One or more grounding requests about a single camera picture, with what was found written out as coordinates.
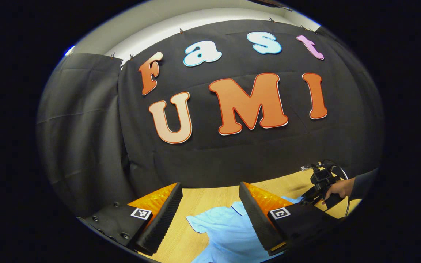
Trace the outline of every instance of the orange letter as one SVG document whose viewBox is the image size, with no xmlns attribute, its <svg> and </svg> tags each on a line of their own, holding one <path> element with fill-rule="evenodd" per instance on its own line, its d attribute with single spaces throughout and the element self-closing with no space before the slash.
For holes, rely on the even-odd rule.
<svg viewBox="0 0 421 263">
<path fill-rule="evenodd" d="M 165 107 L 167 103 L 164 100 L 156 102 L 149 107 L 152 113 L 155 129 L 159 137 L 167 143 L 182 143 L 191 136 L 192 125 L 189 117 L 189 110 L 187 109 L 187 100 L 189 99 L 188 92 L 181 92 L 174 95 L 170 102 L 177 107 L 178 118 L 180 118 L 180 130 L 171 131 L 168 128 L 167 117 L 165 116 Z"/>
<path fill-rule="evenodd" d="M 232 79 L 222 79 L 212 82 L 209 90 L 217 94 L 222 114 L 222 126 L 219 133 L 229 135 L 239 133 L 242 125 L 237 123 L 234 110 L 244 124 L 254 129 L 262 107 L 262 120 L 259 124 L 263 128 L 284 126 L 289 122 L 284 115 L 279 96 L 279 76 L 274 73 L 262 73 L 256 76 L 251 96 Z"/>
<path fill-rule="evenodd" d="M 313 120 L 327 116 L 327 108 L 324 107 L 323 91 L 321 90 L 321 76 L 315 73 L 305 73 L 302 78 L 310 88 L 311 112 L 310 118 Z"/>
<path fill-rule="evenodd" d="M 162 58 L 162 52 L 157 52 L 139 67 L 139 72 L 142 75 L 142 95 L 145 96 L 157 86 L 157 81 L 152 79 L 152 75 L 154 77 L 159 75 L 159 64 L 157 61 L 162 60 Z"/>
</svg>

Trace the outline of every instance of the light blue shirt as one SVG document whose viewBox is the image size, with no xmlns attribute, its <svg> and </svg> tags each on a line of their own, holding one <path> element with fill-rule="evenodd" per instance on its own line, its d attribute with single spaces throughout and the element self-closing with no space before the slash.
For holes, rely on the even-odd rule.
<svg viewBox="0 0 421 263">
<path fill-rule="evenodd" d="M 291 203 L 301 200 L 301 197 L 282 198 Z M 241 202 L 234 202 L 230 208 L 215 207 L 186 219 L 194 231 L 209 236 L 209 245 L 192 263 L 260 263 L 279 256 L 269 256 L 264 250 Z"/>
</svg>

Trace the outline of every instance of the wooden table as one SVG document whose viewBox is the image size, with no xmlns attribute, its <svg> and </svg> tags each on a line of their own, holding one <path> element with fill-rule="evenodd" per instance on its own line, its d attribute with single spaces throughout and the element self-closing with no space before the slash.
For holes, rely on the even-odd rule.
<svg viewBox="0 0 421 263">
<path fill-rule="evenodd" d="M 282 176 L 267 181 L 252 183 L 278 196 L 298 198 L 313 186 L 310 182 L 312 170 L 297 172 L 291 175 Z M 153 260 L 163 263 L 190 263 L 209 244 L 206 233 L 195 232 L 186 220 L 186 217 L 195 216 L 211 208 L 218 206 L 230 207 L 233 202 L 241 201 L 239 186 L 220 188 L 183 189 L 183 198 L 178 207 L 170 228 L 167 231 L 157 253 L 152 256 L 144 255 Z M 349 213 L 360 203 L 361 200 L 350 202 Z M 319 202 L 316 207 L 326 210 L 326 205 Z M 345 215 L 347 198 L 338 203 L 335 207 L 326 211 L 335 218 Z"/>
</svg>

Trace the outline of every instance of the person's arm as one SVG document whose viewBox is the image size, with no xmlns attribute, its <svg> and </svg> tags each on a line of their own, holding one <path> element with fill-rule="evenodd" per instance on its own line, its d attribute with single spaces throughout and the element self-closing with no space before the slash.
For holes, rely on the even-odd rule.
<svg viewBox="0 0 421 263">
<path fill-rule="evenodd" d="M 368 192 L 369 187 L 375 181 L 377 173 L 378 168 L 369 171 L 368 173 L 357 175 L 352 179 L 334 183 L 327 191 L 326 199 L 328 199 L 332 193 L 339 194 L 341 198 L 349 197 L 349 200 L 363 199 Z"/>
</svg>

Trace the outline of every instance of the letter m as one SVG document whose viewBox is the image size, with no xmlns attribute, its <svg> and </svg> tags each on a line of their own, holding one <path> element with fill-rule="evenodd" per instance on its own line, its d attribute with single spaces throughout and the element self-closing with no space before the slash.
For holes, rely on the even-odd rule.
<svg viewBox="0 0 421 263">
<path fill-rule="evenodd" d="M 263 73 L 256 76 L 250 96 L 232 79 L 216 80 L 209 85 L 209 90 L 217 94 L 222 114 L 222 126 L 219 133 L 230 135 L 239 133 L 242 125 L 237 123 L 235 112 L 250 129 L 254 129 L 262 108 L 263 128 L 284 126 L 289 119 L 284 115 L 279 95 L 279 76 L 274 73 Z"/>
</svg>

